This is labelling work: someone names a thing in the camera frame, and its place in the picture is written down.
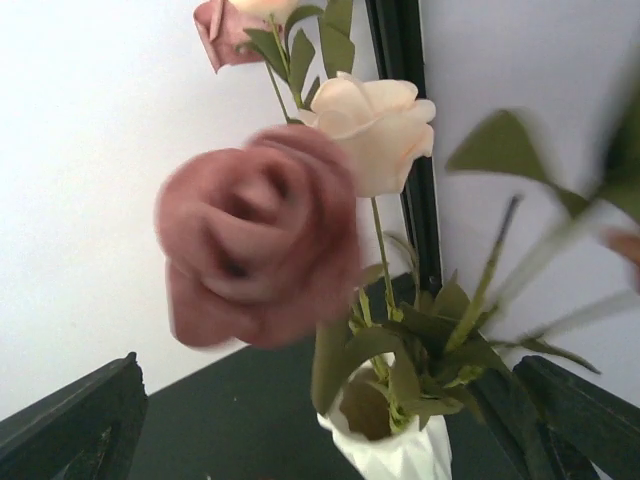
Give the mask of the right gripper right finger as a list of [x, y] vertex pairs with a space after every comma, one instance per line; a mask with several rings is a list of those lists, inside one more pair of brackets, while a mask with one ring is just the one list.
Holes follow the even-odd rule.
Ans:
[[639, 477], [639, 408], [541, 357], [514, 373], [560, 436], [613, 479]]

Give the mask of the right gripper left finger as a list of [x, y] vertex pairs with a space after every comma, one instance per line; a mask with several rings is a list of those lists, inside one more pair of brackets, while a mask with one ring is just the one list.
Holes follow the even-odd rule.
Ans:
[[134, 352], [1, 422], [3, 479], [126, 479], [148, 407]]

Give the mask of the mauve brown rose stem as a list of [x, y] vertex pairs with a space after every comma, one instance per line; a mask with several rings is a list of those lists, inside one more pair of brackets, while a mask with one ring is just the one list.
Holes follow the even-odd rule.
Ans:
[[479, 332], [496, 309], [463, 291], [453, 300], [419, 293], [384, 324], [352, 309], [384, 267], [361, 267], [347, 157], [312, 127], [278, 125], [240, 149], [192, 158], [162, 187], [156, 229], [176, 339], [274, 348], [314, 334], [320, 415], [362, 363], [386, 353], [395, 360], [382, 391], [406, 418], [476, 410], [468, 385], [488, 371], [509, 374], [498, 344]]

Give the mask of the pink cream rose stem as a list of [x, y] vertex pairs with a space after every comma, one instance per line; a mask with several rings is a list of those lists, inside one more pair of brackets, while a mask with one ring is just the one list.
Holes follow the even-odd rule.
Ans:
[[298, 109], [290, 123], [317, 128], [352, 157], [357, 194], [370, 201], [395, 194], [379, 115], [383, 80], [353, 73], [353, 4], [319, 7], [298, 1], [205, 1], [193, 13], [214, 70], [265, 64], [273, 85], [286, 84]]

